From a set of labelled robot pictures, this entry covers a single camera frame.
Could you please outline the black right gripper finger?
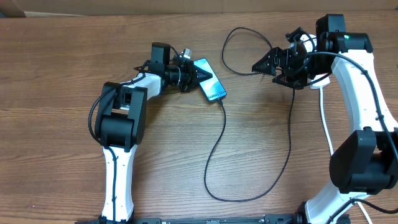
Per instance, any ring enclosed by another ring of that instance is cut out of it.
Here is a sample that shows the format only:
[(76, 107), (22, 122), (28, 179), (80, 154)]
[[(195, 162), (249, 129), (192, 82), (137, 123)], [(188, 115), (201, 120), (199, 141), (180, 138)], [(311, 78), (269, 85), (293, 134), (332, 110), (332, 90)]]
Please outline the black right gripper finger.
[(252, 72), (276, 76), (283, 50), (280, 47), (270, 49), (258, 62), (252, 66)]
[(272, 79), (272, 82), (295, 90), (303, 89), (303, 85), (301, 84), (300, 80), (288, 77), (284, 74), (277, 75)]

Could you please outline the blue Galaxy smartphone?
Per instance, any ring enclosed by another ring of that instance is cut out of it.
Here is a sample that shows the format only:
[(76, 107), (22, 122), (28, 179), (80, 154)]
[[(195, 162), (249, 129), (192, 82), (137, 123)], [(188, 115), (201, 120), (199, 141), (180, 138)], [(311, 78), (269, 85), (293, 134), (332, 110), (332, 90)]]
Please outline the blue Galaxy smartphone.
[(225, 98), (227, 95), (226, 90), (219, 81), (216, 73), (212, 69), (211, 65), (205, 58), (195, 60), (194, 65), (210, 74), (212, 77), (200, 83), (201, 89), (203, 90), (207, 100), (209, 102), (214, 102), (219, 99)]

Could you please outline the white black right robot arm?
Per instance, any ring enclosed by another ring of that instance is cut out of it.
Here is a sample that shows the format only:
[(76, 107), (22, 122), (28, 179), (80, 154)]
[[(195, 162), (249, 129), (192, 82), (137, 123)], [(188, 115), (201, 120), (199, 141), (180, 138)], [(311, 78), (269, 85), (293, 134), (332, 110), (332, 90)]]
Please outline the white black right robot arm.
[(294, 90), (334, 75), (350, 131), (330, 157), (329, 182), (302, 204), (292, 221), (348, 223), (345, 212), (350, 207), (397, 183), (397, 121), (377, 81), (370, 38), (348, 32), (342, 14), (319, 18), (315, 37), (298, 28), (286, 38), (289, 48), (270, 49), (252, 70)]

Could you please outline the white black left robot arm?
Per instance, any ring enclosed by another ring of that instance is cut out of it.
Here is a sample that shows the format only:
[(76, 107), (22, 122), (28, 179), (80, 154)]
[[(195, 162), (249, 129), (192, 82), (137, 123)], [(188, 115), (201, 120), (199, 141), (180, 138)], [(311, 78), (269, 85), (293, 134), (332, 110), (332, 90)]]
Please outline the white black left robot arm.
[(160, 42), (152, 43), (150, 59), (136, 70), (132, 80), (106, 82), (88, 116), (89, 132), (102, 146), (106, 162), (104, 207), (95, 223), (132, 223), (133, 162), (144, 137), (147, 102), (168, 86), (184, 93), (215, 77), (191, 59), (189, 49), (178, 53)]

